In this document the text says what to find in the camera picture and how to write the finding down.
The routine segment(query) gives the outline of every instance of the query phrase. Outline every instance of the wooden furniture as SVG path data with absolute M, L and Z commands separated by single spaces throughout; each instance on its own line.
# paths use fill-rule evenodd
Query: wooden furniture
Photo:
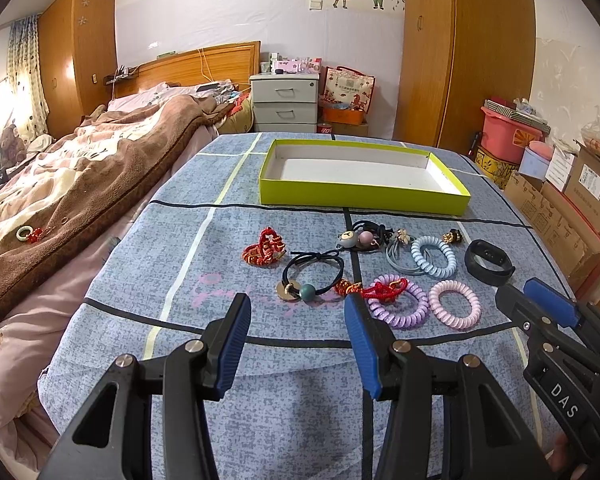
M 111 99 L 116 71 L 115 0 L 55 0 L 38 20 L 40 76 L 49 134 L 73 133 L 84 115 Z
M 138 77 L 116 83 L 115 95 L 137 94 L 162 82 L 195 86 L 224 79 L 244 90 L 249 87 L 250 76 L 258 73 L 259 63 L 259 41 L 197 48 L 140 65 Z
M 534 0 L 405 0 L 394 139 L 466 153 L 484 100 L 529 98 Z
M 319 74 L 251 76 L 256 132 L 315 133 Z

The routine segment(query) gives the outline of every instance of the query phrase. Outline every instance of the bed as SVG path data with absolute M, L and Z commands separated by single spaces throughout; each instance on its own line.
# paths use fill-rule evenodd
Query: bed
M 217 136 L 234 108 L 226 94 L 237 97 L 259 55 L 255 41 L 138 67 L 116 88 L 125 105 L 86 117 L 0 190 L 0 445 L 9 456 L 32 469 L 44 463 L 58 432 L 38 400 L 40 372 L 112 247 Z M 209 79 L 202 66 L 221 87 L 234 78 L 237 91 L 228 83 L 222 98 L 198 92 Z M 24 225 L 40 228 L 40 240 L 19 241 Z
M 430 316 L 420 328 L 395 332 L 433 356 L 456 360 L 468 352 L 478 355 L 542 448 L 550 449 L 558 425 L 522 377 L 525 337 L 494 306 L 494 288 L 478 282 L 461 263 L 468 243 L 483 238 L 507 251 L 516 266 L 510 282 L 517 288 L 537 276 L 573 297 L 524 217 L 469 159 L 435 148 L 471 192 L 462 218 L 262 206 L 258 173 L 272 140 L 285 137 L 341 140 L 321 134 L 220 136 L 155 194 L 91 283 L 40 377 L 40 400 L 56 428 L 67 427 L 119 354 L 139 359 L 166 355 L 199 337 L 209 321 L 224 316 L 236 292 L 246 292 L 252 321 L 234 386 L 221 402 L 206 404 L 220 478 L 372 478 L 390 406 L 373 403 L 363 392 L 344 325 L 343 299 L 332 291 L 310 304 L 285 303 L 275 286 L 289 256 L 265 268 L 248 266 L 240 257 L 265 226 L 283 237 L 288 250 L 327 251 L 341 232 L 368 219 L 415 236 L 461 231 L 464 241 L 454 247 L 460 262 L 454 279 L 467 283 L 480 298 L 480 322 L 458 332 Z M 381 252 L 345 254 L 344 259 L 345 277 L 352 282 L 370 283 L 390 272 Z M 334 270 L 325 265 L 302 269 L 302 281 L 328 283 Z M 429 276 L 413 280 L 425 290 L 436 283 Z M 456 295 L 446 298 L 445 306 L 463 316 L 467 310 Z M 165 478 L 161 400 L 154 397 L 152 413 L 156 480 Z M 442 455 L 440 397 L 433 402 L 433 413 L 429 473 L 435 476 Z

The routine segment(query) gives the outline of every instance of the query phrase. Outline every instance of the brown blanket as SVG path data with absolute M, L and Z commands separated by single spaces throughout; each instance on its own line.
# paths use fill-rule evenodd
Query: brown blanket
M 0 191 L 0 322 L 137 203 L 186 147 L 193 132 L 231 109 L 176 96 L 163 106 L 87 118 Z M 16 238 L 21 226 L 42 240 Z

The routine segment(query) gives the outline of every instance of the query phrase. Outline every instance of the green bead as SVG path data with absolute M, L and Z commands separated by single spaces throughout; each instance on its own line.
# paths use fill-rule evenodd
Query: green bead
M 313 285 L 303 285 L 300 287 L 300 298 L 303 301 L 311 301 L 315 298 L 315 287 Z

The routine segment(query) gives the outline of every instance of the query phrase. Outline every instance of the wooden headboard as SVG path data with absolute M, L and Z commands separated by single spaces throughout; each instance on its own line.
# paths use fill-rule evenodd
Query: wooden headboard
M 116 83 L 115 97 L 137 94 L 163 81 L 194 86 L 230 79 L 244 90 L 249 77 L 259 72 L 259 63 L 259 41 L 198 48 L 140 65 L 138 77 Z

